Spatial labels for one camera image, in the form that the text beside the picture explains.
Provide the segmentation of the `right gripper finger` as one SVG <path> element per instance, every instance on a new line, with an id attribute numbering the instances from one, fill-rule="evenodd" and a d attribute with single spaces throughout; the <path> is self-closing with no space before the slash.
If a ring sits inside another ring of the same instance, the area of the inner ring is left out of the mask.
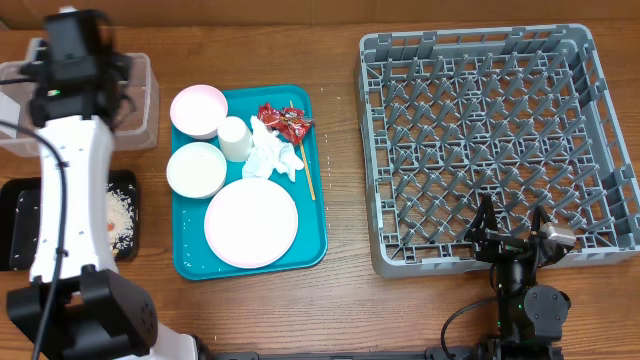
<path id="1" fill-rule="evenodd" d="M 495 241 L 497 235 L 498 224 L 492 197 L 489 194 L 483 194 L 476 216 L 470 223 L 464 240 L 473 243 L 486 243 Z"/>
<path id="2" fill-rule="evenodd" d="M 529 242 L 534 243 L 540 239 L 547 239 L 549 237 L 548 231 L 551 225 L 551 218 L 545 208 L 541 205 L 536 206 L 533 210 L 531 219 Z"/>

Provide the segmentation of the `red snack wrapper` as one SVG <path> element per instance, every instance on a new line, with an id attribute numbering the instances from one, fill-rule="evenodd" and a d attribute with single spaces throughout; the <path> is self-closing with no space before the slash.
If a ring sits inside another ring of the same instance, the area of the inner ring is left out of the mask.
<path id="1" fill-rule="evenodd" d="M 302 109 L 295 107 L 276 109 L 270 103 L 259 107 L 257 117 L 266 127 L 278 131 L 294 146 L 302 142 L 314 124 L 313 119 L 307 117 Z"/>

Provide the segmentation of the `white napkin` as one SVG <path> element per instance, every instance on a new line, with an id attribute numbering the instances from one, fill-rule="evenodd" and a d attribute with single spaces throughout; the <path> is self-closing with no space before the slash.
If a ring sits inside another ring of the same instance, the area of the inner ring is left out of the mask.
<path id="1" fill-rule="evenodd" d="M 277 130 L 269 130 L 256 116 L 250 118 L 253 146 L 242 168 L 243 178 L 269 179 L 274 171 L 285 174 L 291 182 L 304 168 L 294 146 L 279 138 Z"/>

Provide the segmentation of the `wooden skewer stick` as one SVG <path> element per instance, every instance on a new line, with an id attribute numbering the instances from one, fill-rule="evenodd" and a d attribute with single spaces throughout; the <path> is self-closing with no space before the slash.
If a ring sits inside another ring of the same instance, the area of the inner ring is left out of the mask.
<path id="1" fill-rule="evenodd" d="M 294 104 L 292 101 L 289 101 L 289 108 L 290 108 L 290 113 L 293 116 L 292 129 L 294 133 L 293 135 L 294 144 L 299 146 L 302 160 L 304 162 L 305 176 L 308 182 L 310 196 L 311 196 L 311 199 L 315 201 L 316 194 L 313 186 L 313 181 L 311 178 L 311 172 L 308 164 L 308 159 L 306 156 L 305 146 L 303 143 L 304 136 L 311 129 L 311 121 L 305 118 L 303 110 L 294 107 Z"/>

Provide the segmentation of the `white paper cup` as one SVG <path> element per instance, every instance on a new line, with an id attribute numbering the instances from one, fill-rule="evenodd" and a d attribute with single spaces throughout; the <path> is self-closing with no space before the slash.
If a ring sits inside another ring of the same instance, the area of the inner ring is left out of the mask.
<path id="1" fill-rule="evenodd" d="M 231 162 L 244 162 L 253 147 L 252 133 L 239 117 L 224 118 L 218 126 L 218 140 L 225 158 Z"/>

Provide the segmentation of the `white bowl with food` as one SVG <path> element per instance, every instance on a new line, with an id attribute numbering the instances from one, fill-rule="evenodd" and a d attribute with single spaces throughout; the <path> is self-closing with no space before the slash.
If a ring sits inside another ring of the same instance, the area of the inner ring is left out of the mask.
<path id="1" fill-rule="evenodd" d="M 214 196 L 225 184 L 227 161 L 221 150 L 206 142 L 180 147 L 170 157 L 166 177 L 178 195 L 192 199 Z"/>

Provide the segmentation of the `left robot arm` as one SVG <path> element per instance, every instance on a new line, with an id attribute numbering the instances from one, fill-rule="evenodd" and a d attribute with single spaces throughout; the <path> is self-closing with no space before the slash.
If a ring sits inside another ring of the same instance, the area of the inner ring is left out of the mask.
<path id="1" fill-rule="evenodd" d="M 47 40 L 21 69 L 35 86 L 25 134 L 39 145 L 40 225 L 27 287 L 7 295 L 13 324 L 49 359 L 204 359 L 192 335 L 163 325 L 149 293 L 110 248 L 107 182 L 131 58 L 101 11 L 46 17 Z"/>

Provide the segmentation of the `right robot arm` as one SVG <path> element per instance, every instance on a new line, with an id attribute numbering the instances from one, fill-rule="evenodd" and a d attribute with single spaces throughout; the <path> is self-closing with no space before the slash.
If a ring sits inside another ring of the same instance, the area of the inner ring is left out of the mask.
<path id="1" fill-rule="evenodd" d="M 537 280 L 540 268 L 562 260 L 576 243 L 574 231 L 551 220 L 542 206 L 533 211 L 529 235 L 503 234 L 493 202 L 484 195 L 465 234 L 477 245 L 475 259 L 490 265 L 490 285 L 498 305 L 498 330 L 470 351 L 472 359 L 561 359 L 554 344 L 562 338 L 571 300 Z"/>

